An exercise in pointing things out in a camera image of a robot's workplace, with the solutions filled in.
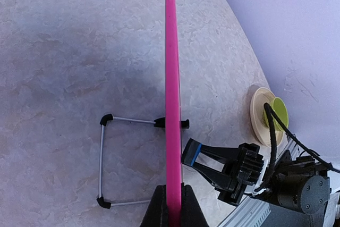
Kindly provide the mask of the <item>pink framed whiteboard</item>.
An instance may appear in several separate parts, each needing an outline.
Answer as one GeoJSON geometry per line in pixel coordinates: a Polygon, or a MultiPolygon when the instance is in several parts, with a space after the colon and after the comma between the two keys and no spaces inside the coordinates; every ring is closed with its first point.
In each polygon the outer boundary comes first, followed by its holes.
{"type": "Polygon", "coordinates": [[[181,225],[181,113],[176,0],[165,0],[165,136],[168,225],[181,225]]]}

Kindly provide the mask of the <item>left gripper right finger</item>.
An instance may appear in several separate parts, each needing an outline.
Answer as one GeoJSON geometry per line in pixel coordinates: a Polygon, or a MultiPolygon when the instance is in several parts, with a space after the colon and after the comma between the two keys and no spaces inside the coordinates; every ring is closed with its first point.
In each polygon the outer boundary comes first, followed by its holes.
{"type": "Polygon", "coordinates": [[[181,227],[209,227],[192,187],[182,183],[181,227]]]}

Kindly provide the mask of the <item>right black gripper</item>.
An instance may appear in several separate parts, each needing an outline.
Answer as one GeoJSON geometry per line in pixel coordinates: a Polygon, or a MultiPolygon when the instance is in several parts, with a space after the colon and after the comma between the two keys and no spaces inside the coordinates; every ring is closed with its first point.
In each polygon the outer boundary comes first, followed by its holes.
{"type": "Polygon", "coordinates": [[[192,169],[201,174],[210,185],[219,191],[218,200],[232,206],[238,206],[247,186],[257,183],[264,157],[259,154],[256,144],[243,143],[238,148],[211,147],[200,144],[196,149],[200,153],[224,164],[222,171],[203,164],[193,164],[192,169]]]}

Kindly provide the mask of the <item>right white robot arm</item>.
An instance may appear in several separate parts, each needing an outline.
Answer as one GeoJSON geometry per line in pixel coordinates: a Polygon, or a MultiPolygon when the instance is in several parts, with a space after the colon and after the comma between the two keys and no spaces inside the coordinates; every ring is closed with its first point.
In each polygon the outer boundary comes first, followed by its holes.
{"type": "Polygon", "coordinates": [[[289,150],[265,178],[265,159],[256,144],[212,147],[190,139],[181,161],[218,191],[218,200],[239,206],[243,196],[305,215],[320,211],[331,194],[330,168],[311,156],[292,158],[289,150]]]}

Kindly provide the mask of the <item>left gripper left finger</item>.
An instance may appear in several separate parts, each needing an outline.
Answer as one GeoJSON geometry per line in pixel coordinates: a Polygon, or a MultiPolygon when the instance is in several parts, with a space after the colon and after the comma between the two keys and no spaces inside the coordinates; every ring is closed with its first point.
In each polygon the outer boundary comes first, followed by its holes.
{"type": "Polygon", "coordinates": [[[166,186],[156,187],[140,227],[168,226],[168,208],[166,201],[166,186]]]}

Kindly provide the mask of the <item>blue whiteboard eraser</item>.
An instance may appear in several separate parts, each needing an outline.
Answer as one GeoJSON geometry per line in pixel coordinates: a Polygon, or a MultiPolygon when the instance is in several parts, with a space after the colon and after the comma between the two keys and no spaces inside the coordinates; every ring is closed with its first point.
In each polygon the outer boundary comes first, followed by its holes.
{"type": "Polygon", "coordinates": [[[202,144],[200,142],[190,138],[182,153],[182,164],[192,167],[201,152],[201,147],[202,144]]]}

